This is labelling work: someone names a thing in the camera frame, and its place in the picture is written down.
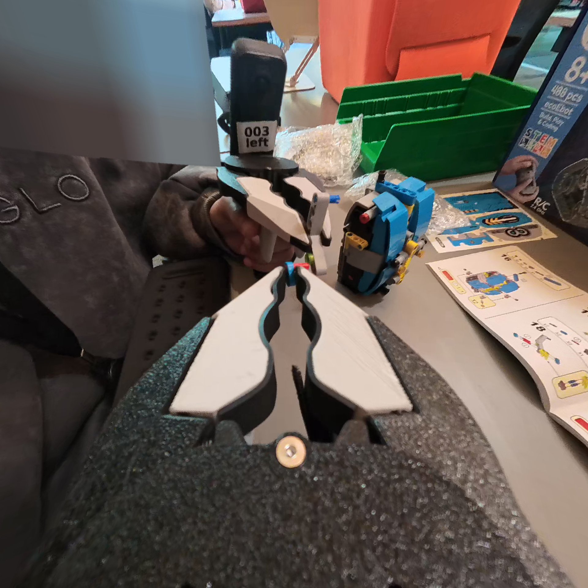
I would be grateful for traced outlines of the dark robot kit box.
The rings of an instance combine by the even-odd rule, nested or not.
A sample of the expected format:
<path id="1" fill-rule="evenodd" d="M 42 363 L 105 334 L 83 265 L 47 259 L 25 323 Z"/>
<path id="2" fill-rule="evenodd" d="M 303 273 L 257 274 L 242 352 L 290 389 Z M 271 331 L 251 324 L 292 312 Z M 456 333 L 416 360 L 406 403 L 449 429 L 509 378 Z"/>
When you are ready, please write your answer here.
<path id="1" fill-rule="evenodd" d="M 493 185 L 587 244 L 587 6 L 533 100 Z"/>

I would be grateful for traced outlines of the person's left hand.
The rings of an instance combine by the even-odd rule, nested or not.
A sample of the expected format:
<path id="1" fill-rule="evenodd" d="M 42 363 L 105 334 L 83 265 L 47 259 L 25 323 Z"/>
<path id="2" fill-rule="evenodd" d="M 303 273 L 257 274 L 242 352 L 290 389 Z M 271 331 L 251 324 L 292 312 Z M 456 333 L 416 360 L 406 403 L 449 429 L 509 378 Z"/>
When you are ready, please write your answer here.
<path id="1" fill-rule="evenodd" d="M 265 262 L 260 248 L 261 225 L 249 218 L 230 197 L 218 199 L 210 208 L 209 218 L 224 244 L 252 270 L 268 273 L 295 258 L 294 248 L 276 239 L 272 257 Z"/>

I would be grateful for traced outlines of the grey desk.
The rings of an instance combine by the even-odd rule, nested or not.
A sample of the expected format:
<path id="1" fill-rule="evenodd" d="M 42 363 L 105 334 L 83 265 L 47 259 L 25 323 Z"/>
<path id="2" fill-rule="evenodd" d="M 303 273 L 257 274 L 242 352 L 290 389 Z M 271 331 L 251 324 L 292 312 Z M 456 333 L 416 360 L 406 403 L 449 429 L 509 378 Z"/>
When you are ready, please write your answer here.
<path id="1" fill-rule="evenodd" d="M 305 74 L 312 91 L 287 93 L 286 126 L 334 123 L 338 104 L 325 91 L 320 53 Z M 345 190 L 327 189 L 343 196 Z M 551 419 L 526 368 L 451 298 L 426 262 L 446 259 L 430 244 L 413 260 L 402 284 L 383 297 L 353 295 L 336 281 L 342 223 L 351 203 L 330 211 L 332 244 L 325 282 L 366 313 L 377 316 L 429 363 L 460 396 L 502 465 L 518 504 L 535 533 L 565 569 L 575 587 L 587 587 L 587 447 Z M 543 221 L 558 238 L 520 245 L 557 276 L 587 291 L 587 248 Z M 277 398 L 272 414 L 249 435 L 269 443 L 286 431 L 305 433 L 291 366 L 303 368 L 308 338 L 301 305 L 291 290 L 280 305 L 281 327 L 270 344 L 276 365 Z"/>

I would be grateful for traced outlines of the blue sticker sheet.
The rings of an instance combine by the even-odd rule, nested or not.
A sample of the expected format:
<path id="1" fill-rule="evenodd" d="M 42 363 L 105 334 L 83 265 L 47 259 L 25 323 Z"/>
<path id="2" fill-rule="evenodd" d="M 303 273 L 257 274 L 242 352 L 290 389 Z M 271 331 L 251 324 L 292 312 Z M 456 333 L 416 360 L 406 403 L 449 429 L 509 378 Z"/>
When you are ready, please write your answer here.
<path id="1" fill-rule="evenodd" d="M 470 226 L 449 229 L 439 235 L 426 233 L 439 254 L 454 254 L 488 247 L 556 238 L 556 234 L 508 200 L 497 190 L 442 195 L 464 212 Z"/>

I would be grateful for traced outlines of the black perforated pad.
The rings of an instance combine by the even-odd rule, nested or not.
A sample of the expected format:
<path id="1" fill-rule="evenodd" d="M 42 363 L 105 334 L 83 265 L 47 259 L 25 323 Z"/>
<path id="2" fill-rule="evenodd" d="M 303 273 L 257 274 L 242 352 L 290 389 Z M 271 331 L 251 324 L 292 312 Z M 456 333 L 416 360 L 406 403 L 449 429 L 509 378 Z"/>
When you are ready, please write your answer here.
<path id="1" fill-rule="evenodd" d="M 165 261 L 153 268 L 138 305 L 114 405 L 191 328 L 230 299 L 231 269 L 220 256 Z"/>

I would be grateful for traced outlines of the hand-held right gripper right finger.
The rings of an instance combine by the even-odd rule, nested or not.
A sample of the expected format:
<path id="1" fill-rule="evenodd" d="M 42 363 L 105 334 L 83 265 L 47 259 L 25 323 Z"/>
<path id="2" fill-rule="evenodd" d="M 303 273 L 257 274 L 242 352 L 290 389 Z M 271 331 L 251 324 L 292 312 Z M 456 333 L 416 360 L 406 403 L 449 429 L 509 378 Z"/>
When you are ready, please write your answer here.
<path id="1" fill-rule="evenodd" d="M 369 316 L 310 270 L 297 267 L 294 277 L 309 339 L 304 383 L 297 393 L 310 440 L 333 442 L 351 420 L 368 424 L 413 412 Z"/>

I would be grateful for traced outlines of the green storage bin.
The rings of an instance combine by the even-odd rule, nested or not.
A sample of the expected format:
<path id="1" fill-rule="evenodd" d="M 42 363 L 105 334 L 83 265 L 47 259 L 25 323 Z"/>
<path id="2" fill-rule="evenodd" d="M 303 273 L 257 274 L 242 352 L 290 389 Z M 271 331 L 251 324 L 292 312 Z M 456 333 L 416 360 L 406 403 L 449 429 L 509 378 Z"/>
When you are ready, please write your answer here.
<path id="1" fill-rule="evenodd" d="M 364 173 L 434 181 L 495 171 L 536 93 L 479 72 L 348 86 L 336 119 L 362 117 Z"/>

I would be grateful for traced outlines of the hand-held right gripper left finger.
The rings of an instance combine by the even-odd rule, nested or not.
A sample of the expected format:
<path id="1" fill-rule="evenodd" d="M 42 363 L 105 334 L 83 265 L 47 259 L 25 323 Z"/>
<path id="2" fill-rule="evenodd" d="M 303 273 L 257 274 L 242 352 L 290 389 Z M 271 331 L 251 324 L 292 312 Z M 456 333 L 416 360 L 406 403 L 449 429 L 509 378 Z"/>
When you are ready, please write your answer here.
<path id="1" fill-rule="evenodd" d="M 231 420 L 246 435 L 271 414 L 277 385 L 270 342 L 285 289 L 285 269 L 274 269 L 214 314 L 170 415 Z"/>

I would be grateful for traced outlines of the blue toy brick robot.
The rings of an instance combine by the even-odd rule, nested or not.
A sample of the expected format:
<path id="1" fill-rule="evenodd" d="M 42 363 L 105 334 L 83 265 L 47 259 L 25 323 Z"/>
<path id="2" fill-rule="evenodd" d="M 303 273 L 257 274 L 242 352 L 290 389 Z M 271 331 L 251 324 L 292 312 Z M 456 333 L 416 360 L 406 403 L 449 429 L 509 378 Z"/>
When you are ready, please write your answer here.
<path id="1" fill-rule="evenodd" d="M 423 255 L 435 191 L 415 177 L 399 183 L 378 173 L 375 187 L 345 218 L 337 280 L 357 295 L 385 295 L 401 283 L 413 258 Z"/>

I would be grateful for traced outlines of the white instruction booklet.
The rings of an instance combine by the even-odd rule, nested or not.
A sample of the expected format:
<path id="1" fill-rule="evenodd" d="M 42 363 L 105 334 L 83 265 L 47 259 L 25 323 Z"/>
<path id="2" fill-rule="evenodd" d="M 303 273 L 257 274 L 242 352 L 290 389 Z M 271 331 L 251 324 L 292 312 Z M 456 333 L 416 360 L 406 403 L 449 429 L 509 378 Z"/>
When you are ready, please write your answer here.
<path id="1" fill-rule="evenodd" d="M 517 246 L 427 266 L 533 378 L 545 412 L 587 445 L 587 293 Z"/>

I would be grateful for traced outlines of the clear plastic bag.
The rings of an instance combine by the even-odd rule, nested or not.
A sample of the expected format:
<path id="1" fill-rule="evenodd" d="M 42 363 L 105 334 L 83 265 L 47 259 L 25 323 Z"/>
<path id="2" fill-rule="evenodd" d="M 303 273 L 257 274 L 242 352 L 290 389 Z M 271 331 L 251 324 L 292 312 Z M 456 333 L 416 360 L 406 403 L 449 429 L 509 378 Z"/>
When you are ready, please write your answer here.
<path id="1" fill-rule="evenodd" d="M 363 115 L 314 128 L 287 127 L 276 136 L 274 156 L 295 161 L 327 187 L 349 187 L 360 166 Z"/>
<path id="2" fill-rule="evenodd" d="M 375 188 L 378 174 L 378 172 L 372 172 L 354 179 L 352 185 L 342 196 L 342 199 L 348 202 L 358 201 L 364 196 L 366 189 L 371 191 Z M 464 212 L 452 206 L 447 199 L 436 193 L 432 218 L 428 228 L 429 235 L 439 235 L 449 229 L 457 229 L 470 225 L 471 221 Z"/>

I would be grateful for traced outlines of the grey angled beam assembly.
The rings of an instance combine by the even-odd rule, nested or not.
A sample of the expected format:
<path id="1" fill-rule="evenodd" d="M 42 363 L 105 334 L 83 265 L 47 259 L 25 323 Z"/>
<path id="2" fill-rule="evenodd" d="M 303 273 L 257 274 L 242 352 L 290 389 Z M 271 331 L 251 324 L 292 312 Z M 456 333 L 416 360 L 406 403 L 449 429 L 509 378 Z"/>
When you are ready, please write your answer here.
<path id="1" fill-rule="evenodd" d="M 311 253 L 306 254 L 305 258 L 311 265 L 313 273 L 317 276 L 327 274 L 327 261 L 321 236 L 324 233 L 330 238 L 329 205 L 337 204 L 340 200 L 341 197 L 339 195 L 329 195 L 324 192 L 315 192 L 311 199 L 306 221 L 307 234 L 311 243 Z"/>

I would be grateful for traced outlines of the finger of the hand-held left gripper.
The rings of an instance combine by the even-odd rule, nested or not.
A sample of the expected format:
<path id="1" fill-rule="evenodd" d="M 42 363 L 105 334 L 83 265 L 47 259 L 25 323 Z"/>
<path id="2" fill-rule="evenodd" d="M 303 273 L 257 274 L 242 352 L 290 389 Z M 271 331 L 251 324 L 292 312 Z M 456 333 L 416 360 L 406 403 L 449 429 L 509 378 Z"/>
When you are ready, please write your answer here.
<path id="1" fill-rule="evenodd" d="M 311 245 L 301 214 L 272 190 L 268 180 L 241 176 L 237 182 L 246 193 L 246 210 L 252 220 L 296 247 Z"/>
<path id="2" fill-rule="evenodd" d="M 330 196 L 328 192 L 322 189 L 322 184 L 319 180 L 319 186 L 316 186 L 311 180 L 305 176 L 291 176 L 285 179 L 285 201 L 293 209 L 297 210 L 306 225 L 307 217 L 309 215 L 312 198 L 315 193 L 318 195 Z M 329 205 L 327 205 L 327 212 L 323 221 L 320 239 L 322 244 L 330 244 L 332 240 L 332 231 L 330 223 Z"/>

